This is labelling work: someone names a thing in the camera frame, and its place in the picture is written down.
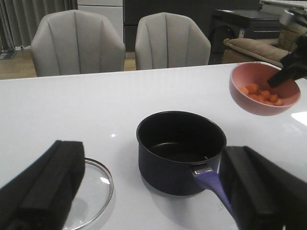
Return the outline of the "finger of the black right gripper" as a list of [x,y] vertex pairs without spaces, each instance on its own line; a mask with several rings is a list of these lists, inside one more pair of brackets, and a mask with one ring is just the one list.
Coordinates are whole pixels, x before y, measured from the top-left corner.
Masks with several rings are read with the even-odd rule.
[[300,36],[296,45],[293,52],[280,60],[282,69],[267,80],[271,88],[275,88],[289,79],[295,81],[307,77],[307,36]]

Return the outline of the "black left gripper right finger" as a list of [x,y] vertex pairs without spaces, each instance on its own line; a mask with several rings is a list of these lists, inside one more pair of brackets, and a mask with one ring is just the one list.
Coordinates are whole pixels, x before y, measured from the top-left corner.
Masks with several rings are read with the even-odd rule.
[[307,183],[250,147],[224,147],[219,175],[240,230],[307,228]]

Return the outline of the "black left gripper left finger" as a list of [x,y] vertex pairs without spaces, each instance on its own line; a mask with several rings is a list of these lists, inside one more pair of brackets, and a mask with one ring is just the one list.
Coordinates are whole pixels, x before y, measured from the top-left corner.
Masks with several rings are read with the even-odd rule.
[[60,230],[85,172],[83,143],[55,141],[0,189],[2,230]]

